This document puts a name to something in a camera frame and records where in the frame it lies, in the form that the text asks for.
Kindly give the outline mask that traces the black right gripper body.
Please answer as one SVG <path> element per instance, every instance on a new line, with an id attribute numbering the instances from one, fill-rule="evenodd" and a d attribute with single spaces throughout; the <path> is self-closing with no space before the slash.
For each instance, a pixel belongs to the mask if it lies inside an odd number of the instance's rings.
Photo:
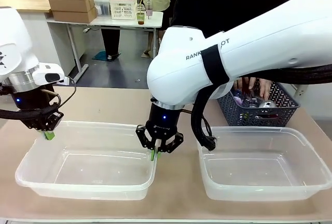
<path id="1" fill-rule="evenodd" d="M 178 133 L 178 120 L 181 109 L 165 109 L 152 103 L 149 118 L 145 124 L 152 142 L 167 141 Z"/>

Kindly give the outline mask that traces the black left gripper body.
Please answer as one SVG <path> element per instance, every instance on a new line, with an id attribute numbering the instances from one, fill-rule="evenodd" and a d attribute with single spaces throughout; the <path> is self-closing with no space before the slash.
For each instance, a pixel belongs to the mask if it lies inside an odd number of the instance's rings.
<path id="1" fill-rule="evenodd" d="M 20 120 L 26 126 L 27 122 L 36 122 L 48 127 L 55 116 L 64 116 L 59 111 L 61 97 L 54 92 L 52 85 L 40 86 L 11 96 L 19 110 L 9 114 L 10 120 Z"/>

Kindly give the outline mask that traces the person's left hand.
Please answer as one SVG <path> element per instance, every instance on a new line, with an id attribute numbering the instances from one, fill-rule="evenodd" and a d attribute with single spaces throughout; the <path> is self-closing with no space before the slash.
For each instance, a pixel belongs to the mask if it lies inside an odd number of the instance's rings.
<path id="1" fill-rule="evenodd" d="M 233 88 L 235 90 L 242 90 L 243 87 L 248 88 L 249 90 L 253 90 L 257 78 L 255 77 L 241 77 L 237 78 L 233 82 Z M 269 99 L 270 89 L 271 89 L 271 81 L 265 79 L 259 79 L 259 96 L 264 100 Z"/>

